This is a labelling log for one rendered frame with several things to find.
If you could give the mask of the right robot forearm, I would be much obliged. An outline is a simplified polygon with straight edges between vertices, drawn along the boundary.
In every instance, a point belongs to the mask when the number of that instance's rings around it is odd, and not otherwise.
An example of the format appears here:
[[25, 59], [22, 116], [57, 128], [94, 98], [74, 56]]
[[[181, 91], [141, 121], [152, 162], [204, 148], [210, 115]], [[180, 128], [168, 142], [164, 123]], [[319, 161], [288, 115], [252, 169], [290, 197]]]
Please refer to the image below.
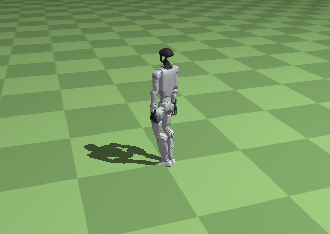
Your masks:
[[174, 88], [174, 89], [173, 89], [173, 92], [172, 92], [172, 94], [171, 94], [171, 102], [172, 102], [172, 103], [175, 103], [176, 95], [177, 95], [177, 90], [178, 90], [178, 87], [177, 87], [177, 88]]

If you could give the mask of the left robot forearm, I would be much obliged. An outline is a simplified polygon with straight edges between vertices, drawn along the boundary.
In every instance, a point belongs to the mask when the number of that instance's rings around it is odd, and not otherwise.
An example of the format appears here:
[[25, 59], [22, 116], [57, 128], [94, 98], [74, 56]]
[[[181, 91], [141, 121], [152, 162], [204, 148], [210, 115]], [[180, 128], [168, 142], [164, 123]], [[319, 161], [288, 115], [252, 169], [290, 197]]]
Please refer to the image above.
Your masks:
[[156, 92], [155, 91], [151, 91], [150, 92], [150, 94], [151, 94], [151, 104], [150, 104], [150, 112], [151, 113], [154, 113], [154, 109], [156, 109], [156, 107], [157, 107], [157, 100], [158, 100], [158, 98], [156, 97]]

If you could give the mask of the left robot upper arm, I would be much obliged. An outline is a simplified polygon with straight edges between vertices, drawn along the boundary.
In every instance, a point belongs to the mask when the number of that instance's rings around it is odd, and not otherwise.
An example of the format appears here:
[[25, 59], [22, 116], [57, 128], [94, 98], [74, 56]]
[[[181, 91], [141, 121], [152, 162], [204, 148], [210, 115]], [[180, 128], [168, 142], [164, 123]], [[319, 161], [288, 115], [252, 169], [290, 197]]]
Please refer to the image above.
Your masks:
[[153, 91], [156, 92], [156, 96], [159, 93], [159, 79], [161, 78], [162, 70], [155, 70], [152, 72], [152, 79], [153, 79]]

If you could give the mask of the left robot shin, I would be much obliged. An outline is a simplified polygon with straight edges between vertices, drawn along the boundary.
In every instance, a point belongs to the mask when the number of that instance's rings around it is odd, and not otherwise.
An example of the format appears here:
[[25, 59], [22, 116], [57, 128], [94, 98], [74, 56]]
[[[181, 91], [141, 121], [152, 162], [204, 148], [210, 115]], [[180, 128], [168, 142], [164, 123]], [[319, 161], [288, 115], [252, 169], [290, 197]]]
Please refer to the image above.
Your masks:
[[165, 137], [159, 137], [157, 140], [158, 148], [163, 158], [163, 162], [167, 162], [167, 152], [168, 152], [168, 142], [166, 141]]

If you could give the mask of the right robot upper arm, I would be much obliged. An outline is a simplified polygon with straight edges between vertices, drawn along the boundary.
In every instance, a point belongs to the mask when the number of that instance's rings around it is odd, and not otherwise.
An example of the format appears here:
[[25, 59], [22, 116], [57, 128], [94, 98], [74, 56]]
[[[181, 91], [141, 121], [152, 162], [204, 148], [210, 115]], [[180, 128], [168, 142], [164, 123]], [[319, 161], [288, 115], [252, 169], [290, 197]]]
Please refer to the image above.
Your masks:
[[[173, 66], [175, 66], [175, 65], [173, 65]], [[175, 68], [176, 68], [176, 76], [175, 76], [175, 86], [174, 86], [174, 88], [177, 88], [177, 86], [178, 86], [178, 72], [179, 72], [179, 67], [178, 66], [175, 66]]]

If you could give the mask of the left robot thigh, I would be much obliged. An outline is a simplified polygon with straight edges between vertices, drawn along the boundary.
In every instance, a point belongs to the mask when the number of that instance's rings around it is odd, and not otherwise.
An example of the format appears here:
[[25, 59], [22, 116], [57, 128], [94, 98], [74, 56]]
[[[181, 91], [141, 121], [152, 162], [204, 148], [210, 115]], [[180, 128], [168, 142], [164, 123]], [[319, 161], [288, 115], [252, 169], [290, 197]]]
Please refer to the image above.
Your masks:
[[165, 134], [165, 133], [161, 133], [161, 129], [162, 129], [162, 118], [164, 117], [164, 108], [163, 107], [159, 107], [158, 109], [156, 109], [156, 117], [157, 117], [157, 121], [159, 124], [157, 123], [153, 123], [151, 122], [152, 124], [152, 129], [153, 129], [153, 132], [158, 140], [159, 137], [165, 137], [166, 141], [168, 139], [168, 136]]

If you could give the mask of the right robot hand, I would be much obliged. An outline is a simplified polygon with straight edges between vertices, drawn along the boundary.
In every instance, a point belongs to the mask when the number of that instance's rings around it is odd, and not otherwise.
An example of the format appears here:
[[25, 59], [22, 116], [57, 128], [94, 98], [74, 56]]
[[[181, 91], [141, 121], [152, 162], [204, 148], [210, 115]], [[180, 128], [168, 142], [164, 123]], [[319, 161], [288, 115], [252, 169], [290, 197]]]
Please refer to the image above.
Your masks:
[[[174, 107], [174, 114], [173, 114], [173, 111], [172, 111], [172, 115], [174, 116], [174, 115], [177, 115], [177, 106], [176, 106], [176, 100], [175, 100], [175, 103], [173, 103], [174, 105], [175, 105], [175, 107]], [[176, 113], [175, 113], [176, 112]], [[171, 116], [172, 116], [171, 115]]]

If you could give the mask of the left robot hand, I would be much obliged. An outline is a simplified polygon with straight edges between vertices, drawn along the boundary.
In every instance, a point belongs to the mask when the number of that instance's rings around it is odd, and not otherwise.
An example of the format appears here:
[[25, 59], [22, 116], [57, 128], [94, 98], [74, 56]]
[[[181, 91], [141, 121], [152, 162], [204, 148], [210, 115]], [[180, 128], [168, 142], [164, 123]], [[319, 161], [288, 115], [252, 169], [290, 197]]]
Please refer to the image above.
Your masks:
[[156, 109], [154, 109], [154, 113], [151, 113], [150, 119], [153, 123], [155, 122], [155, 123], [159, 124], [155, 114], [156, 114]]

